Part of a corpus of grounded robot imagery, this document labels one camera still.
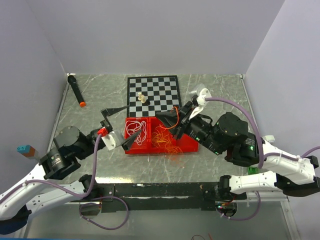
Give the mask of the red three-compartment bin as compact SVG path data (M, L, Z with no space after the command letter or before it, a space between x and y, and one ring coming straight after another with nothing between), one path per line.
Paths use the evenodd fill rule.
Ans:
M168 129L154 116L152 117L127 117L125 119L124 137L141 130L130 150L130 155L145 154L182 154L198 151L199 145L191 137L183 135L174 139Z

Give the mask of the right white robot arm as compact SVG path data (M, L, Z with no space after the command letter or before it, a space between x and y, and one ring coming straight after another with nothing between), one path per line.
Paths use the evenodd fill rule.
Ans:
M215 124L209 116L200 114L202 105L188 101L183 107L155 114L175 139L187 135L212 153L226 154L225 160L241 167L264 169L253 175L223 175L218 182L218 193L230 199L251 191L281 191L291 197L306 197L320 191L320 179L315 169L318 159L312 150L294 155L263 139L251 115L230 100L207 97L205 102L223 102L239 109L247 118L241 120L231 112L223 114Z

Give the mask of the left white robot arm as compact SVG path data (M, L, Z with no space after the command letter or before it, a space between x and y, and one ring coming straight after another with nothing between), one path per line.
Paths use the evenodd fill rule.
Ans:
M97 153L122 147L128 151L137 138L133 134L124 138L114 130L108 117L124 107L101 110L101 128L83 134L75 126L67 126L53 139L54 147L41 157L35 167L14 186L0 195L0 233L9 235L23 228L37 214L77 200L93 201L100 196L96 182ZM93 156L92 174L82 176L66 186L63 180L81 167L80 160Z

